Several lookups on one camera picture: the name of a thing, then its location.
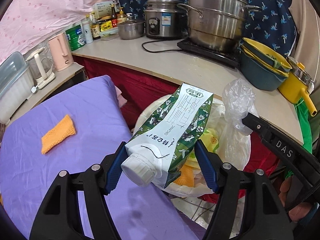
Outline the orange foam net short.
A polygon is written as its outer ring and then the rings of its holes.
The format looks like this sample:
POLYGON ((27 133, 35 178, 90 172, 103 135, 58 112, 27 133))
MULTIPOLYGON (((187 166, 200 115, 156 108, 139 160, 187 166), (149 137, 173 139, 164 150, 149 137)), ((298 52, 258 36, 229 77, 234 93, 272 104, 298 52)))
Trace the orange foam net short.
POLYGON ((73 120, 67 114, 55 127, 41 138, 41 154, 47 154, 56 145, 73 135, 76 135, 76 129, 73 120))

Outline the green white milk carton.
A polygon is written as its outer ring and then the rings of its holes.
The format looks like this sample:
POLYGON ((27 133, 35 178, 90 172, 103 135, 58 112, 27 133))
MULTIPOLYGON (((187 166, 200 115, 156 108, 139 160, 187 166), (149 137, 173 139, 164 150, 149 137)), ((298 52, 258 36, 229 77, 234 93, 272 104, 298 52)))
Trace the green white milk carton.
POLYGON ((214 94, 182 84, 158 106, 125 145, 122 171, 136 185, 166 188, 206 127, 214 94))

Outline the clear plastic bag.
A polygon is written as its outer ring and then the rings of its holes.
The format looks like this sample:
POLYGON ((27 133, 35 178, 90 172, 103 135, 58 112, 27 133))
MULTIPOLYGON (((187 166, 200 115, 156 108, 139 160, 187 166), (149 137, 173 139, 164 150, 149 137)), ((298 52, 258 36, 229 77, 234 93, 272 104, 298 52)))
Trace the clear plastic bag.
POLYGON ((222 93, 225 107, 225 120, 242 135, 250 135, 253 131, 242 123, 248 113, 259 117, 255 107, 255 93, 250 84, 243 79, 228 83, 222 93))

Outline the yellow green snack bag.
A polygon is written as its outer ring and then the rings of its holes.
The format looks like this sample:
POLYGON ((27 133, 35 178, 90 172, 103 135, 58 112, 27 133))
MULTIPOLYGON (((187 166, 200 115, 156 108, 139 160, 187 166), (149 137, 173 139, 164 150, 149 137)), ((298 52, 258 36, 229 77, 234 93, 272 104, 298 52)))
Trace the yellow green snack bag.
MULTIPOLYGON (((217 131, 215 129, 205 129, 203 134, 200 136, 200 140, 202 140, 203 144, 209 152, 216 153, 216 150, 219 148, 219 140, 217 131)), ((185 162, 185 165, 190 166, 192 168, 200 169, 194 150, 192 150, 189 154, 189 157, 185 162)))

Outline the green plastic bag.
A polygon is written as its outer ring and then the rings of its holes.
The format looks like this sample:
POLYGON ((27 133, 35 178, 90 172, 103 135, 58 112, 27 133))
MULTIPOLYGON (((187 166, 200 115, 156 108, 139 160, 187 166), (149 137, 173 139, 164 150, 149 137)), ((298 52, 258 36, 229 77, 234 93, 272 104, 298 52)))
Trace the green plastic bag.
POLYGON ((298 121, 300 124, 300 129, 302 132, 303 137, 303 147, 312 154, 312 133, 311 127, 309 123, 309 110, 306 106, 306 103, 301 98, 299 101, 294 105, 298 121))

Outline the purple table cloth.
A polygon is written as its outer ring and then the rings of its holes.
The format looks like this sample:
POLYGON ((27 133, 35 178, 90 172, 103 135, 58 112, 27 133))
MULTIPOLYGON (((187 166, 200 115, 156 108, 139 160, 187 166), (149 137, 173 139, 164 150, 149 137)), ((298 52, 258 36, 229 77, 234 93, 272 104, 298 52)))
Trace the purple table cloth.
MULTIPOLYGON (((60 171, 85 171, 130 138, 109 76, 75 85, 13 122, 1 144, 1 194, 16 228, 29 237, 40 204, 60 171), (41 154, 41 138, 67 114, 76 135, 41 154)), ((106 202, 122 239, 201 239, 205 233, 157 187, 138 187, 125 175, 106 202)))

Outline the teal yellow basin stack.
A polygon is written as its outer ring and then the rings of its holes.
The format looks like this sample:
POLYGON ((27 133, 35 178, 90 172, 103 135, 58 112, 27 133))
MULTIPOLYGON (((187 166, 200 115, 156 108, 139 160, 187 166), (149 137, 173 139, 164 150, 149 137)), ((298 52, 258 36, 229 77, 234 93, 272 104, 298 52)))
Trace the teal yellow basin stack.
POLYGON ((240 71, 254 87, 271 92, 289 77, 291 65, 270 47, 244 37, 239 50, 240 71))

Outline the black induction cooker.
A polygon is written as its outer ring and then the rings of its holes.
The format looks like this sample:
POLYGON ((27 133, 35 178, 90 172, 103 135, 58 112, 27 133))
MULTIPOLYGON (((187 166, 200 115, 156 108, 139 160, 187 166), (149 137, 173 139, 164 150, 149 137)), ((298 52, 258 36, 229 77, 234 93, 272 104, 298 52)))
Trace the black induction cooker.
POLYGON ((178 48, 182 49, 186 53, 191 53, 205 59, 213 60, 221 64, 225 64, 232 69, 239 69, 240 67, 240 54, 238 52, 226 54, 219 51, 215 51, 203 46, 199 46, 191 41, 190 38, 186 38, 177 43, 178 48))

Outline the blue patterned cloth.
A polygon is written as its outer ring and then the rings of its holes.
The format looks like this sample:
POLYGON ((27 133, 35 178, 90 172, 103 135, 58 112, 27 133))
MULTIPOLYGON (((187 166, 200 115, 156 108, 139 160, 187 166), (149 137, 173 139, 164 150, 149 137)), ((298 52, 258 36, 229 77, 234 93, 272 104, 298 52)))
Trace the blue patterned cloth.
MULTIPOLYGON (((119 0, 125 13, 135 19, 145 18, 147 0, 119 0)), ((190 0, 178 0, 190 4, 190 0)), ((292 0, 248 0, 249 5, 261 7, 260 12, 250 12, 245 23, 244 37, 256 40, 281 55, 291 53, 296 42, 297 28, 289 7, 292 0)))

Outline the grey lidded dish rack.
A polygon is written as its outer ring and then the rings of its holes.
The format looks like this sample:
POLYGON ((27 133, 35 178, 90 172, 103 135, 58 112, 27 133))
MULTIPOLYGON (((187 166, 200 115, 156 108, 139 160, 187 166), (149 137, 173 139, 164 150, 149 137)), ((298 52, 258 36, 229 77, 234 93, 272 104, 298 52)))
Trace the grey lidded dish rack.
POLYGON ((1 64, 1 124, 7 125, 11 116, 31 96, 34 80, 22 54, 12 53, 1 64))

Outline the glass electric kettle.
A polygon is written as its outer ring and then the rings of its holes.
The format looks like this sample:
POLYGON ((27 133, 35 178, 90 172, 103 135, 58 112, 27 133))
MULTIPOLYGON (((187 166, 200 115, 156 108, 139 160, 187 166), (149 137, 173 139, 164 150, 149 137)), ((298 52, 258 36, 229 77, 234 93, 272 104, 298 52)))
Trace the glass electric kettle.
POLYGON ((29 65, 36 81, 36 86, 31 89, 32 93, 43 89, 55 79, 53 71, 54 64, 47 56, 45 47, 40 47, 32 51, 25 61, 29 65))

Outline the large steel steamer pot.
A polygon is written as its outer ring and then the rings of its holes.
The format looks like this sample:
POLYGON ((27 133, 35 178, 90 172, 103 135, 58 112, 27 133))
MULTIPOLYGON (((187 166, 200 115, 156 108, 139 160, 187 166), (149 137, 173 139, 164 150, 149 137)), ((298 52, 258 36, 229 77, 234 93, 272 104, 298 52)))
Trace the large steel steamer pot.
POLYGON ((250 12, 262 8, 248 0, 188 0, 178 3, 188 14, 189 38, 200 46, 230 52, 240 42, 250 12))

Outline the green tin can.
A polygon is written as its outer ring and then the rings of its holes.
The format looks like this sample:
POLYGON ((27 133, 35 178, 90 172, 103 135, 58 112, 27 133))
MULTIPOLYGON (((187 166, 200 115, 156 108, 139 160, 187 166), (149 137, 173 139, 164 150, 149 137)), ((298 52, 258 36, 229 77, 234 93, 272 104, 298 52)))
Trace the green tin can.
POLYGON ((72 28, 69 28, 65 31, 65 33, 71 51, 75 51, 86 44, 81 25, 76 25, 72 28))

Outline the white thermos bottle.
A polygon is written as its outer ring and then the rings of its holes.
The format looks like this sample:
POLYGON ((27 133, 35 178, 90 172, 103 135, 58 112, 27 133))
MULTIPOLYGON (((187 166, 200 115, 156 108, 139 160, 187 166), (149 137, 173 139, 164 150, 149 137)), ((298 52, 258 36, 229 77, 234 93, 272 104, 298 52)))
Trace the white thermos bottle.
POLYGON ((82 22, 82 27, 84 30, 85 40, 87 44, 90 44, 93 42, 93 36, 91 32, 91 25, 88 20, 85 20, 82 22))

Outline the red label sauce bottle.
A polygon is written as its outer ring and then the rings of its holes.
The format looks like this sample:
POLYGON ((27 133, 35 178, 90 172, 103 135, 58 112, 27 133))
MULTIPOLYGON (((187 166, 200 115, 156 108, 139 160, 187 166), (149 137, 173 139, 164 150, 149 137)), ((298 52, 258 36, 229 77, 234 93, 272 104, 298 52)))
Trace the red label sauce bottle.
POLYGON ((118 25, 118 17, 117 17, 114 4, 111 5, 111 23, 113 28, 117 27, 118 25))

